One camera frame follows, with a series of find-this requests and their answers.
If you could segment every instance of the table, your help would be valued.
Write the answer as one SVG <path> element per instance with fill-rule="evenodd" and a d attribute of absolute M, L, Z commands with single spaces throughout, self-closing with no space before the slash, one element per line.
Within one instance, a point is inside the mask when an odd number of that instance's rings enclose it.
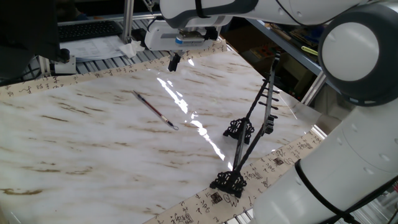
<path fill-rule="evenodd" d="M 182 62 L 173 73 L 162 67 L 4 100 L 0 204 L 21 223 L 142 223 L 232 166 L 236 140 L 222 133 L 246 115 L 261 79 L 225 52 Z M 299 138 L 320 116 L 286 93 L 274 97 L 274 132 L 248 163 Z M 259 105 L 256 130 L 263 117 Z"/>

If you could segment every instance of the paper border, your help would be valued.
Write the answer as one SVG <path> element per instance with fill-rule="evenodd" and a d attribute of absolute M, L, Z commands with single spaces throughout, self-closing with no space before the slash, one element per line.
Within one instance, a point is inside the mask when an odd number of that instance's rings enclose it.
<path fill-rule="evenodd" d="M 189 50 L 181 60 L 190 60 L 194 58 L 206 57 L 212 54 L 227 51 L 225 40 L 214 41 L 213 45 L 204 50 Z M 168 65 L 170 57 L 162 57 L 147 62 L 128 65 L 125 67 L 110 68 L 107 70 L 89 72 L 86 74 L 57 76 L 57 77 L 43 77 L 29 82 L 18 83 L 14 85 L 0 87 L 0 101 L 4 101 L 17 96 L 24 96 L 33 93 L 39 93 L 45 90 L 61 88 L 64 86 L 75 85 L 81 82 L 87 82 L 102 77 L 112 77 L 127 75 L 134 72 L 139 72 L 146 69 L 152 69 Z"/>

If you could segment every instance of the cable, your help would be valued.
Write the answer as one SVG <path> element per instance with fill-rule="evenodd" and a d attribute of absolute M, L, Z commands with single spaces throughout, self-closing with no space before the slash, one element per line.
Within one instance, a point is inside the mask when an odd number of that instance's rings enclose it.
<path fill-rule="evenodd" d="M 339 13 L 337 16 L 332 17 L 331 19 L 329 19 L 329 20 L 327 20 L 327 21 L 325 21 L 325 22 L 322 22 L 322 23 L 320 23 L 320 24 L 305 25 L 305 24 L 302 24 L 301 22 L 297 21 L 296 19 L 294 19 L 294 17 L 293 17 L 292 15 L 290 15 L 290 13 L 285 9 L 285 7 L 284 7 L 283 5 L 279 2 L 279 0 L 275 0 L 275 1 L 276 1 L 276 3 L 278 3 L 278 5 L 280 6 L 280 8 L 282 8 L 283 11 L 285 11 L 286 14 L 287 14 L 291 19 L 293 19 L 294 22 L 296 22 L 296 23 L 297 23 L 298 25 L 300 25 L 300 26 L 305 26 L 305 27 L 308 27 L 308 26 L 320 26 L 320 25 L 324 25 L 325 23 L 330 22 L 331 20 L 333 20 L 334 18 L 338 17 L 338 16 L 341 15 L 342 13 L 344 13 L 344 12 L 346 12 L 346 11 L 348 11 L 348 10 L 350 10 L 350 9 L 352 9 L 352 8 L 354 8 L 354 7 L 356 7 L 356 6 L 359 5 L 359 4 L 356 4 L 356 5 L 354 5 L 354 6 L 351 6 L 351 7 L 349 7 L 347 10 L 345 10 L 345 11 Z"/>
<path fill-rule="evenodd" d="M 387 224 L 391 224 L 392 220 L 396 217 L 397 213 L 398 213 L 398 208 L 396 209 L 396 212 L 394 212 L 390 220 L 387 222 Z"/>
<path fill-rule="evenodd" d="M 29 73 L 31 73 L 31 72 L 34 72 L 34 71 L 37 71 L 37 70 L 39 70 L 40 68 L 35 68 L 35 69 L 33 69 L 32 71 L 30 71 L 30 72 L 27 72 L 27 73 L 25 73 L 25 74 L 22 74 L 22 76 L 25 76 L 25 75 L 27 75 L 27 74 L 29 74 Z"/>

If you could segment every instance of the shelf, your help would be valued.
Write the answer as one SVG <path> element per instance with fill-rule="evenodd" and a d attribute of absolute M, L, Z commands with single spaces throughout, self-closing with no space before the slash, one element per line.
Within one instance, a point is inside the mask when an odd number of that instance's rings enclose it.
<path fill-rule="evenodd" d="M 248 21 L 259 31 L 265 34 L 268 38 L 274 41 L 279 47 L 282 47 L 289 55 L 291 55 L 294 59 L 300 62 L 304 67 L 309 69 L 315 75 L 319 75 L 322 72 L 321 66 L 319 66 L 316 62 L 312 59 L 307 57 L 301 50 L 293 46 L 291 43 L 286 41 L 280 35 L 275 33 L 271 28 L 265 27 L 265 22 L 255 20 L 255 19 L 248 19 Z M 340 93 L 339 89 L 337 89 L 329 80 L 326 80 L 326 83 L 330 85 L 334 90 Z"/>

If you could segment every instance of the computer keyboard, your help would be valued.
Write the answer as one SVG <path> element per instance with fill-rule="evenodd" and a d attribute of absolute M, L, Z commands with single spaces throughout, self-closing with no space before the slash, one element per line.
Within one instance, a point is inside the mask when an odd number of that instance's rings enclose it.
<path fill-rule="evenodd" d="M 98 21 L 58 26 L 60 42 L 107 37 L 110 35 L 119 35 L 121 33 L 122 29 L 114 21 Z"/>

